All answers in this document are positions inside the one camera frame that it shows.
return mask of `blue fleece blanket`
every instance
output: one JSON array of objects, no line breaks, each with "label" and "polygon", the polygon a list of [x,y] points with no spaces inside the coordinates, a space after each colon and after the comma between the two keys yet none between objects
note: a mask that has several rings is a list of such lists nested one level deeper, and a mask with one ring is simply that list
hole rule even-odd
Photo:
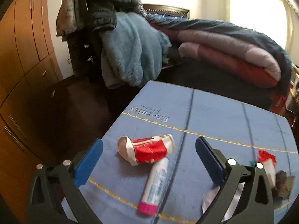
[{"label": "blue fleece blanket", "polygon": [[116,17],[114,30],[99,33],[103,79],[111,89],[125,83],[142,87],[158,77],[162,63],[167,64],[171,43],[137,13],[117,13]]},{"label": "blue fleece blanket", "polygon": [[150,23],[162,25],[174,30],[199,29],[228,35],[255,44],[268,51],[278,62],[281,70],[281,79],[276,87],[282,95],[288,95],[291,80],[291,60],[287,52],[267,35],[225,21],[209,19],[189,20],[186,18],[172,18],[158,14],[148,14],[146,19]]}]

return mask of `blue gripper pad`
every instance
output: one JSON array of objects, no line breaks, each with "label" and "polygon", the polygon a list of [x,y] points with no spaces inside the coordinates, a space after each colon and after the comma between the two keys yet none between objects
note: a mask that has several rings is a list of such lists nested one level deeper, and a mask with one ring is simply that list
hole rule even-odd
[{"label": "blue gripper pad", "polygon": [[103,153],[103,142],[101,139],[96,139],[90,149],[86,152],[81,162],[74,171],[74,185],[79,188],[86,184],[92,170]]},{"label": "blue gripper pad", "polygon": [[205,169],[215,185],[225,182],[225,169],[212,152],[212,147],[207,145],[200,137],[195,142],[195,150],[200,157]]}]

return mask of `silver screw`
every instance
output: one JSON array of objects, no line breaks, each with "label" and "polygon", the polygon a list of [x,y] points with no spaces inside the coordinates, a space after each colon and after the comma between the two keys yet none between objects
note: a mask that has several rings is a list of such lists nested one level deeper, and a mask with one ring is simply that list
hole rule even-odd
[{"label": "silver screw", "polygon": [[71,160],[68,160],[68,159],[67,159],[67,160],[64,160],[64,161],[63,161],[63,165],[64,165],[64,166],[69,166],[69,165],[71,165]]},{"label": "silver screw", "polygon": [[40,163],[40,164],[38,164],[38,165],[36,166],[36,169],[37,169],[37,170],[41,170],[42,167],[43,167],[43,165],[42,165],[42,163]]},{"label": "silver screw", "polygon": [[229,163],[230,165],[232,165],[232,166],[234,166],[234,165],[237,164],[236,160],[235,160],[235,159],[232,159],[232,158],[230,158],[230,159],[228,160],[228,163]]},{"label": "silver screw", "polygon": [[260,163],[260,162],[257,163],[257,167],[258,167],[259,169],[262,169],[263,166],[264,166],[264,165],[263,165],[262,163]]}]

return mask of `wooden wardrobe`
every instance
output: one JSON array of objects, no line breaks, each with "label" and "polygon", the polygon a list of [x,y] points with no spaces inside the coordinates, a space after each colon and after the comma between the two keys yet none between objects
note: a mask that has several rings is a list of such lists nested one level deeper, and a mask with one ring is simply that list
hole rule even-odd
[{"label": "wooden wardrobe", "polygon": [[47,114],[56,114],[61,80],[47,0],[14,0],[0,21],[0,191],[22,223],[36,165],[57,164],[57,153],[42,138],[39,125],[51,130],[45,121]]}]

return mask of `pink cap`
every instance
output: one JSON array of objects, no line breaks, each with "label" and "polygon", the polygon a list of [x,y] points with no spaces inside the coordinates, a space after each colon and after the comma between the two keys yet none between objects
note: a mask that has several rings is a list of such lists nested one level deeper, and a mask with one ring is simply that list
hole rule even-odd
[{"label": "pink cap", "polygon": [[158,206],[140,202],[138,205],[138,210],[147,215],[155,215],[158,210]]}]

